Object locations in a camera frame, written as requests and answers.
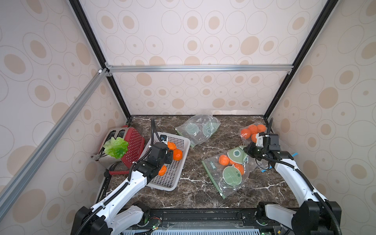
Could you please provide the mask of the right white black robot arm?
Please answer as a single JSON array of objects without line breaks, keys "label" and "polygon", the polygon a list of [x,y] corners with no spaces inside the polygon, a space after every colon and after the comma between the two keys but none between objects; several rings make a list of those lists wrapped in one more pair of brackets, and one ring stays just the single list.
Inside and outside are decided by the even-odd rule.
[{"label": "right white black robot arm", "polygon": [[257,161],[265,160],[285,180],[293,192],[299,208],[282,207],[273,202],[260,202],[255,217],[259,223],[273,220],[296,235],[340,235],[342,209],[328,200],[298,168],[293,156],[282,151],[278,134],[271,132],[273,121],[252,132],[251,143],[244,152]]}]

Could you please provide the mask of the orange toy mandarin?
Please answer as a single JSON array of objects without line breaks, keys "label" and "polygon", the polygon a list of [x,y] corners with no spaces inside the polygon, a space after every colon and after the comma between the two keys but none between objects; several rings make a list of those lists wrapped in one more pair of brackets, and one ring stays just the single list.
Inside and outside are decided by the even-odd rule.
[{"label": "orange toy mandarin", "polygon": [[167,146],[172,151],[174,151],[177,148],[176,145],[172,142],[167,142]]},{"label": "orange toy mandarin", "polygon": [[173,151],[173,160],[174,161],[180,161],[183,158],[183,152],[179,149],[175,149]]}]

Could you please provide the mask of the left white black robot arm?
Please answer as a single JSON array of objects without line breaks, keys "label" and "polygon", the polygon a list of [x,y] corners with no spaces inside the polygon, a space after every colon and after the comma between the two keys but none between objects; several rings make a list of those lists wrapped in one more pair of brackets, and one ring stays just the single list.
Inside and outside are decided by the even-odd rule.
[{"label": "left white black robot arm", "polygon": [[166,164],[173,161],[167,137],[160,136],[151,120],[151,144],[148,151],[129,170],[128,177],[107,197],[91,208],[82,207],[75,215],[73,235],[119,235],[127,228],[148,221],[148,206],[132,205],[121,211],[127,202],[152,181]]}]

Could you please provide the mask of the green-seal clear zip-top bag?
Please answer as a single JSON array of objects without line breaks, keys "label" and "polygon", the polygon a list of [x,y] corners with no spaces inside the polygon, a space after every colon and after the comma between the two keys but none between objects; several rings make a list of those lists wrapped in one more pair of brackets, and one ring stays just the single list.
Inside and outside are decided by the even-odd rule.
[{"label": "green-seal clear zip-top bag", "polygon": [[[246,179],[248,179],[249,174],[257,168],[255,160],[243,151],[243,147],[232,148],[202,161],[202,165],[211,182],[223,199],[237,191],[245,183]],[[218,158],[221,155],[229,157],[229,165],[223,166],[218,163]],[[244,166],[244,175],[241,175],[234,164],[242,164]]]}]

